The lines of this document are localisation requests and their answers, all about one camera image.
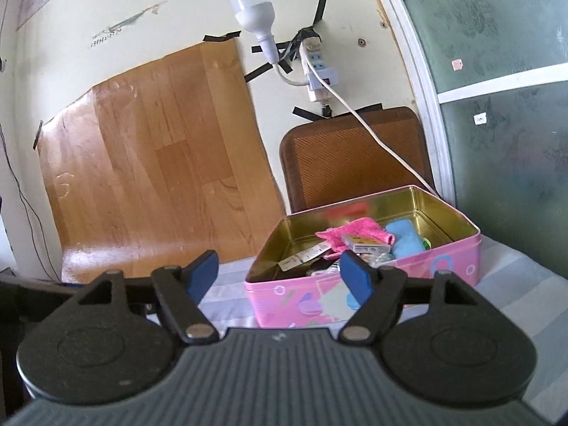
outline light bulb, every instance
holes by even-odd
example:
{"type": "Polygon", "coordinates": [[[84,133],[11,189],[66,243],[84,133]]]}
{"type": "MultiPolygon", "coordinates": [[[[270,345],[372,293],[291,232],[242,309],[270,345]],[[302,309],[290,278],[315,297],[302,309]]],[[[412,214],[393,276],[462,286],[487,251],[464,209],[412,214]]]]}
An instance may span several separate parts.
{"type": "Polygon", "coordinates": [[[274,6],[271,0],[231,0],[231,4],[241,27],[256,37],[268,62],[276,64],[280,54],[272,35],[274,6]]]}

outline frosted glass panel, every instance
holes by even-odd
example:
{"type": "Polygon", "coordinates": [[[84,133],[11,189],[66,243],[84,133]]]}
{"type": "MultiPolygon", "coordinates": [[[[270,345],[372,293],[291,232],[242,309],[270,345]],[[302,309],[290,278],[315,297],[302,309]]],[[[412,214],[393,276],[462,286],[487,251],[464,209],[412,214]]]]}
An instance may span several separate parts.
{"type": "Polygon", "coordinates": [[[568,61],[568,0],[405,3],[438,92],[568,61]]]}
{"type": "Polygon", "coordinates": [[[458,208],[568,277],[568,82],[442,106],[458,208]],[[487,112],[487,124],[473,115],[487,112]]]}

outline power strip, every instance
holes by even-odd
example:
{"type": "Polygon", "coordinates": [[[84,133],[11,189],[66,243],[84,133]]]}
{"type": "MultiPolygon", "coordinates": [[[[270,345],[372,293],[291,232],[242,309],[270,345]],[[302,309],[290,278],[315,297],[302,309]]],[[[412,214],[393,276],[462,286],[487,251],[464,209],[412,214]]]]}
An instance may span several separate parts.
{"type": "Polygon", "coordinates": [[[308,96],[310,101],[323,103],[331,99],[332,94],[325,89],[322,84],[315,78],[308,63],[310,63],[317,73],[322,77],[328,85],[336,85],[338,83],[337,73],[332,67],[326,67],[322,55],[322,41],[318,37],[306,38],[302,41],[306,47],[306,56],[302,58],[302,69],[310,84],[308,85],[308,96]]]}

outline pink tin box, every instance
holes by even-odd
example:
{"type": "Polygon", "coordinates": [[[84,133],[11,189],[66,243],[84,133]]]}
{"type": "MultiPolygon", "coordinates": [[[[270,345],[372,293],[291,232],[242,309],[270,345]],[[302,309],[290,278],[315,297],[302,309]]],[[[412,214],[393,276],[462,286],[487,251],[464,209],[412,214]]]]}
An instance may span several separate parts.
{"type": "Polygon", "coordinates": [[[481,233],[466,216],[430,193],[406,186],[286,216],[258,254],[245,288],[264,328],[309,327],[348,320],[359,307],[339,273],[307,276],[310,262],[283,272],[282,259],[321,240],[316,231],[368,216],[381,226],[396,219],[413,222],[431,250],[388,264],[410,277],[452,270],[468,284],[479,282],[481,233]]]}

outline pink towel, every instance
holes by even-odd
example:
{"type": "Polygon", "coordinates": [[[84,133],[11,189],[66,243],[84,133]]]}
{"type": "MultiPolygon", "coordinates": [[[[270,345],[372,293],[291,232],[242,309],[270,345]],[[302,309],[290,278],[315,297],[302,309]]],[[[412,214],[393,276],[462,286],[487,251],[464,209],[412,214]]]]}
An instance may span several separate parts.
{"type": "Polygon", "coordinates": [[[342,234],[379,240],[389,245],[392,245],[395,240],[393,234],[388,233],[370,217],[362,217],[340,227],[330,227],[323,232],[316,232],[316,236],[327,240],[334,251],[324,256],[326,260],[339,258],[344,251],[349,250],[349,247],[343,243],[342,234]]]}

